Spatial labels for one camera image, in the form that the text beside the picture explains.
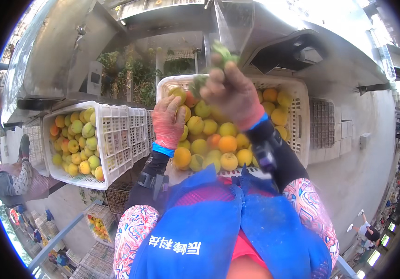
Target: red glove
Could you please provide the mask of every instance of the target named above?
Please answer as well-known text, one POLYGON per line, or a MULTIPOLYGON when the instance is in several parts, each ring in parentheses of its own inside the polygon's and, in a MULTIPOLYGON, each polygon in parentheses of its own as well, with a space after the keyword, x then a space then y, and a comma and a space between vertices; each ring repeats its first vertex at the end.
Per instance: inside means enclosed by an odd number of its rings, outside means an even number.
POLYGON ((240 131, 249 130, 265 113, 253 83, 234 62, 226 63, 225 73, 218 68, 212 69, 200 95, 217 106, 240 131))
POLYGON ((184 115, 186 112, 184 111, 185 108, 179 108, 179 105, 181 105, 181 97, 171 95, 161 100, 152 113, 152 123, 157 137, 155 143, 171 150, 177 148, 184 132, 184 115))

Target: crate of apricots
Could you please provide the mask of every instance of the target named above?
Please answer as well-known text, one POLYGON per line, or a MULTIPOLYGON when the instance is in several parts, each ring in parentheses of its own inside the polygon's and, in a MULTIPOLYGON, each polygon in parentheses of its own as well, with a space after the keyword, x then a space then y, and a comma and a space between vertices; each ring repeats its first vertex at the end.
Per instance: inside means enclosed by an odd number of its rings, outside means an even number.
POLYGON ((105 190, 133 165, 126 106, 93 101, 43 118, 50 175, 73 185, 105 190))
MULTIPOLYGON (((189 84, 198 75, 167 77, 157 87, 157 102, 170 95, 180 96, 185 107, 184 133, 175 150, 167 174, 178 183, 193 172, 214 164, 220 176, 239 176, 246 165, 250 173, 269 177, 260 171, 251 142, 218 108, 194 97, 189 84)), ((308 92, 297 79, 250 77, 259 101, 271 123, 306 167, 310 138, 308 92)))
POLYGON ((102 243, 112 245, 118 226, 108 206, 92 204, 84 210, 84 215, 93 237, 102 243))

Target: blue wristband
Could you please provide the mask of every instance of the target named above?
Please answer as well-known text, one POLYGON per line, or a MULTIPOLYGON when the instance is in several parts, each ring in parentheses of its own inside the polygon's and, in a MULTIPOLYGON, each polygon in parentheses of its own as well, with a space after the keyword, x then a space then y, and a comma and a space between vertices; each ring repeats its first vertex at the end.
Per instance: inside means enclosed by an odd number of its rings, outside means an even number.
POLYGON ((175 150, 162 147, 162 146, 158 145, 156 142, 152 142, 152 150, 157 151, 159 153, 163 153, 163 154, 169 156, 169 158, 174 157, 175 150))
POLYGON ((268 115, 266 113, 262 115, 260 120, 256 124, 254 124, 253 127, 250 128, 250 130, 254 129, 257 125, 259 125, 261 122, 264 122, 265 120, 268 120, 268 115))

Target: person's right hand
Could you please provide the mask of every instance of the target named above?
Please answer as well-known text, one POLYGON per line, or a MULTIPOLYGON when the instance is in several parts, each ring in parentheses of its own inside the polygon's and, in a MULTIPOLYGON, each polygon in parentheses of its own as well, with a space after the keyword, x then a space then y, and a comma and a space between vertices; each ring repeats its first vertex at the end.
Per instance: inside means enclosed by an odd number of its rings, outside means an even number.
MULTIPOLYGON (((220 59, 219 55, 213 54, 214 64, 218 64, 220 59)), ((225 71, 212 69, 200 95, 207 103, 218 107, 240 131, 249 130, 265 113, 253 83, 234 62, 227 62, 225 71)))

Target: pink patterned sleeve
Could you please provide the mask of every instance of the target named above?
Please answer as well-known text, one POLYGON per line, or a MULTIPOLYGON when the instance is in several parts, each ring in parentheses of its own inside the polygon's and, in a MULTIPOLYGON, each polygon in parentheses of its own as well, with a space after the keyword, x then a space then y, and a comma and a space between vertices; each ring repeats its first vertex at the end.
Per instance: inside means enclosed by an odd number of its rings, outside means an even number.
POLYGON ((127 209, 118 223, 115 237, 114 271, 117 279, 128 278, 138 248, 155 228, 159 218, 149 205, 135 205, 127 209))
POLYGON ((285 187, 283 195, 296 209, 302 224, 316 232, 326 243, 333 268, 338 259, 339 243, 313 183, 305 178, 296 179, 285 187))

